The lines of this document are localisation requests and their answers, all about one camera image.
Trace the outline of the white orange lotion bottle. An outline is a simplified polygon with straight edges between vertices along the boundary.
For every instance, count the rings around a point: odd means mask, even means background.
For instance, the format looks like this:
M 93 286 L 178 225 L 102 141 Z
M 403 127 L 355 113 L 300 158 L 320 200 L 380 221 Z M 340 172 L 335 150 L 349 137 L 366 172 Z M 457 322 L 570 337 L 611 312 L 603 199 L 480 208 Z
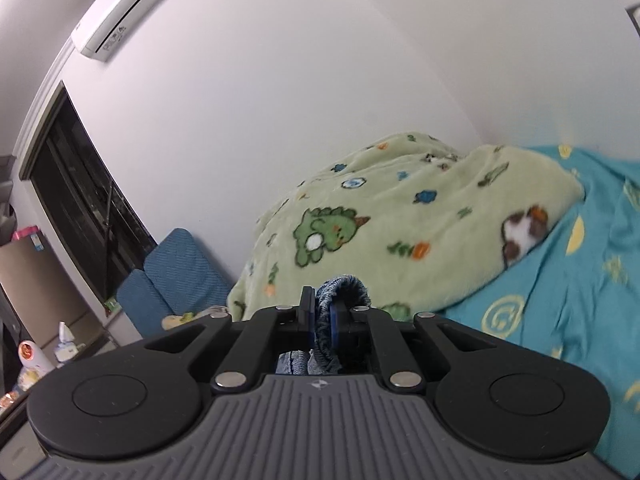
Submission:
M 27 391 L 41 378 L 55 370 L 43 351 L 31 340 L 23 340 L 17 347 L 17 354 L 23 365 L 18 374 L 17 387 Z

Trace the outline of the brown cardboard box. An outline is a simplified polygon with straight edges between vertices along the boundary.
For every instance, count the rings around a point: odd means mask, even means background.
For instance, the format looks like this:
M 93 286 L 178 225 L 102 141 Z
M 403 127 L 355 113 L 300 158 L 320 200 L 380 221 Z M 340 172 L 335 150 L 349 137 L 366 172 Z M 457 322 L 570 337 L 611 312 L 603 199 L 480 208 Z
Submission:
M 47 239 L 36 233 L 1 247 L 1 289 L 40 348 L 58 338 L 58 323 L 71 326 L 89 312 Z

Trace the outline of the white spray bottle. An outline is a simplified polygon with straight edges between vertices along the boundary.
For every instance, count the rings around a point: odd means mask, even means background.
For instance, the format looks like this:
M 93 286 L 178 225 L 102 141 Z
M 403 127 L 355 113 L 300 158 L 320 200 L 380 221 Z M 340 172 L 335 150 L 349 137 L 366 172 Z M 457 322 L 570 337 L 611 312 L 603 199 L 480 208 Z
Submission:
M 76 359 L 81 350 L 86 348 L 86 344 L 81 342 L 76 344 L 76 338 L 65 322 L 58 323 L 58 343 L 54 348 L 54 356 L 58 366 L 62 366 L 73 359 Z

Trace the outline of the teal patterned bed sheet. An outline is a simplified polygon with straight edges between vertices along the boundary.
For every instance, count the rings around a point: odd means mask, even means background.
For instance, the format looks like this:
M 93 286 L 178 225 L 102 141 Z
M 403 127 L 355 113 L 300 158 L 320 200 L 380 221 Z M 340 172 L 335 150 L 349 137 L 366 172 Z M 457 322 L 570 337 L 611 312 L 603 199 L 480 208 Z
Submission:
M 525 258 L 442 312 L 512 344 L 588 370 L 611 415 L 596 447 L 608 466 L 639 475 L 639 164 L 568 145 L 542 146 L 585 197 Z

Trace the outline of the dark window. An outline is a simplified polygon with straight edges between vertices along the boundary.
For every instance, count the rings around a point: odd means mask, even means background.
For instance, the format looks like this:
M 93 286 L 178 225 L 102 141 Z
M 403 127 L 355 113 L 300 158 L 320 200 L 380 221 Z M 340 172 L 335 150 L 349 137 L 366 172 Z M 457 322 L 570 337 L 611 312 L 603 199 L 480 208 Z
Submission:
M 106 168 L 64 87 L 55 93 L 22 177 L 70 260 L 104 302 L 156 247 Z

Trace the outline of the green dinosaur fleece blanket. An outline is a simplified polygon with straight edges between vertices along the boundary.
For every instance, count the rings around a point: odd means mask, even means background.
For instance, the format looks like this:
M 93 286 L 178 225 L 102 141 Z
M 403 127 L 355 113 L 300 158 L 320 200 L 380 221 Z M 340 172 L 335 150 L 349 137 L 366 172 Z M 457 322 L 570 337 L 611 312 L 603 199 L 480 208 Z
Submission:
M 584 194 L 532 150 L 461 153 L 426 134 L 395 134 L 303 180 L 262 215 L 227 304 L 245 321 L 351 275 L 395 318 L 437 311 L 518 263 Z

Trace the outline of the blue cushioned headboard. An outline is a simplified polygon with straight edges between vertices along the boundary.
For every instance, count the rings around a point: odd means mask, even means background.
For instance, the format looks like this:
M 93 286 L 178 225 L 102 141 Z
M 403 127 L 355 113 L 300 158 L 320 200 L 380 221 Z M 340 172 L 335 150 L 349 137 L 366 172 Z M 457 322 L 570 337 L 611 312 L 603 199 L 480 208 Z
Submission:
M 120 284 L 116 300 L 146 338 L 160 333 L 169 315 L 223 306 L 231 289 L 232 283 L 208 260 L 192 234 L 175 228 Z

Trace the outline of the blue denim jeans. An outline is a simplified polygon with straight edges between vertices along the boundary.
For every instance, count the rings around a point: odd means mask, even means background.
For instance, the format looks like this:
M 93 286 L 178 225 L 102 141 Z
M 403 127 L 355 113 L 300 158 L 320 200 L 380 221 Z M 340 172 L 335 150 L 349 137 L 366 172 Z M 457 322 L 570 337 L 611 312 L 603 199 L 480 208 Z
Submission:
M 342 364 L 337 347 L 340 342 L 340 314 L 356 307 L 370 307 L 367 287 L 352 275 L 339 275 L 314 291 L 314 303 L 305 314 L 310 323 L 308 350 L 291 350 L 278 357 L 278 375 L 337 375 Z

